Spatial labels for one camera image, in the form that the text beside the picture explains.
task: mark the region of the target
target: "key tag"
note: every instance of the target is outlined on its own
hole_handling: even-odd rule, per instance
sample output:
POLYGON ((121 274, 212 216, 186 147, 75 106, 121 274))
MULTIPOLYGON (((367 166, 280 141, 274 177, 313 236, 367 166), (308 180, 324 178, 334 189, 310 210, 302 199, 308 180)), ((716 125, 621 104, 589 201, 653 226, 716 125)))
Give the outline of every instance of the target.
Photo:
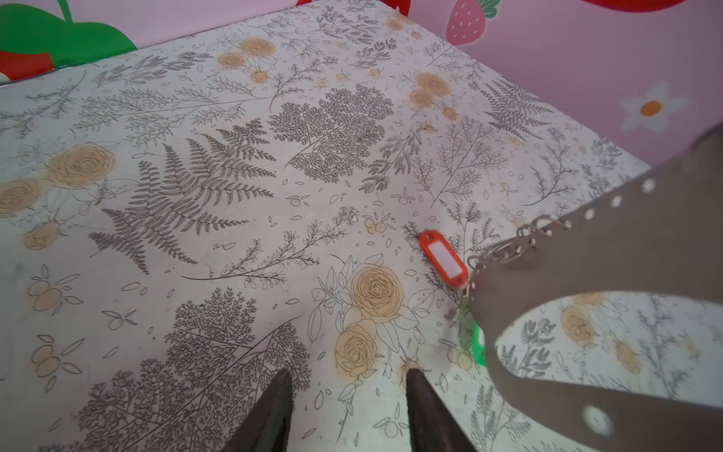
POLYGON ((469 270, 442 234, 424 231, 419 236, 419 245, 450 287, 461 290, 467 286, 469 270))

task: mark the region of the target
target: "strawberry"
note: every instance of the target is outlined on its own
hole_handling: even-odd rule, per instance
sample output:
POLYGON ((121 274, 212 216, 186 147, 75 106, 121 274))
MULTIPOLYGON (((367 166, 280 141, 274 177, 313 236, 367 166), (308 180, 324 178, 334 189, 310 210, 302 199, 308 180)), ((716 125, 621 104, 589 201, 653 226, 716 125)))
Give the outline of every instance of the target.
POLYGON ((497 5, 500 1, 457 0, 447 22, 447 41, 453 46, 461 46, 480 39, 486 19, 497 16, 497 5))

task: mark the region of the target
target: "floral patterned table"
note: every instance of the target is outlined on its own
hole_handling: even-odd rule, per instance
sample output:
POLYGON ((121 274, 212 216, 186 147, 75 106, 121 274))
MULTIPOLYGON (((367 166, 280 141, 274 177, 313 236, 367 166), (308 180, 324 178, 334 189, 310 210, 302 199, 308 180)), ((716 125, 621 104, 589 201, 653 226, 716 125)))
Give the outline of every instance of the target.
MULTIPOLYGON (((8 450, 219 450, 282 367, 290 450, 408 450, 411 368, 480 451, 582 449, 500 398, 416 238, 475 255, 646 170, 604 138, 372 0, 1 92, 8 450)), ((720 405, 721 329, 587 294, 499 346, 517 375, 720 405)))

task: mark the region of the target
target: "brown leather strap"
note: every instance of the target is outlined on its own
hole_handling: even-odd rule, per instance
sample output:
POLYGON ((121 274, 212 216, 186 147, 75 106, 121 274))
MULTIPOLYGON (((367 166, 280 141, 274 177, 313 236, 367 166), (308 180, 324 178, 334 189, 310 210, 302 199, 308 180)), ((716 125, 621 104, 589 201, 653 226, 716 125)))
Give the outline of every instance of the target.
POLYGON ((500 250, 497 259, 481 259, 472 274, 472 312, 485 334, 497 389, 530 418, 599 450, 723 450, 721 409, 518 378, 492 352, 515 319, 574 294, 645 291, 722 303, 723 125, 690 152, 560 221, 513 240, 505 248, 507 259, 500 250), (612 206, 616 197, 622 198, 616 199, 619 207, 612 206), (607 413, 611 436, 588 427, 582 416, 586 406, 607 413))

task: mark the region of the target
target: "pink wall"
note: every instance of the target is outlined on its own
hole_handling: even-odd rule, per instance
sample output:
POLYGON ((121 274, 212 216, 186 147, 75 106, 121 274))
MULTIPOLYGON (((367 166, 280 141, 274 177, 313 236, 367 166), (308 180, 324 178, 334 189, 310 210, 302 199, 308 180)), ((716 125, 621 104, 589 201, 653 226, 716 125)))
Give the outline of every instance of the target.
MULTIPOLYGON (((455 1, 412 0, 409 16, 444 37, 455 1)), ((721 0, 644 14, 582 0, 502 0, 497 9, 462 50, 647 163, 723 120, 721 0), (657 98, 662 115, 650 123, 640 108, 657 98)))
MULTIPOLYGON (((0 0, 5 3, 29 4, 63 17, 56 0, 0 0)), ((111 25, 138 48, 295 4, 296 0, 68 0, 74 22, 111 25)))

